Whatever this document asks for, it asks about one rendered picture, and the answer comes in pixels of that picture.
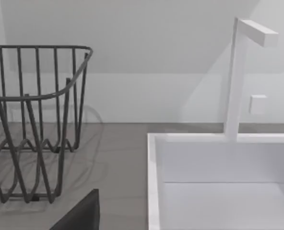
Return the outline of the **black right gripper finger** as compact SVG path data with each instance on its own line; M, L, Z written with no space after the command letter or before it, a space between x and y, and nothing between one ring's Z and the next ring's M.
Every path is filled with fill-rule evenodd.
M99 189L93 189L49 230L99 230Z

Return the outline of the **tall white tap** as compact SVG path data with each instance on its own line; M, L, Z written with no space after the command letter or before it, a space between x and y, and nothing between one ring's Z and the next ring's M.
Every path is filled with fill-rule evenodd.
M245 78L245 62L249 40L261 47L275 47L279 33L250 19L234 19L228 73L227 112L224 134L230 141L236 141L239 131L240 108Z

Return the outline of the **small white square knob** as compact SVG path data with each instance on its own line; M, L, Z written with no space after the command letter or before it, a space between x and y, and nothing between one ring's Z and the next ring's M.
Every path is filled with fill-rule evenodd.
M249 113L261 115L265 112L267 96L264 94L254 94L250 97Z

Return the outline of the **white sink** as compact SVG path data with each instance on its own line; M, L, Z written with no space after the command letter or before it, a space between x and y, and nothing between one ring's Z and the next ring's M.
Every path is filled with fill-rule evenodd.
M149 133L149 230L284 230L284 134Z

